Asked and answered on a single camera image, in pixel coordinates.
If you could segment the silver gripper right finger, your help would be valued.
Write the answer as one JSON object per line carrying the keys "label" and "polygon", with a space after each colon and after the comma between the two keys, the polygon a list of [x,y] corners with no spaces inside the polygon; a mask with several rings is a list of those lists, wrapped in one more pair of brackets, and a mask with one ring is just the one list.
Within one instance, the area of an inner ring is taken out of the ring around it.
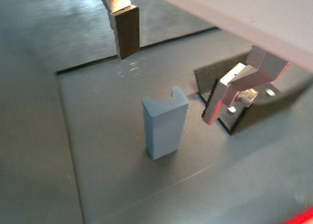
{"label": "silver gripper right finger", "polygon": [[242,93],[274,81],[289,66],[287,59],[253,46],[246,64],[238,63],[217,81],[202,114],[205,123],[213,124],[221,110],[233,106]]}

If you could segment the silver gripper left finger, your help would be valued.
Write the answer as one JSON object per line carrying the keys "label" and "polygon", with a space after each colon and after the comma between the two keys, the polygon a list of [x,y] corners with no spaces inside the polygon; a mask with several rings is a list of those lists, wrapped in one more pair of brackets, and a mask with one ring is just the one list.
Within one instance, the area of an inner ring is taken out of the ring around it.
{"label": "silver gripper left finger", "polygon": [[118,55],[126,59],[139,50],[139,8],[131,0],[102,0],[115,35]]}

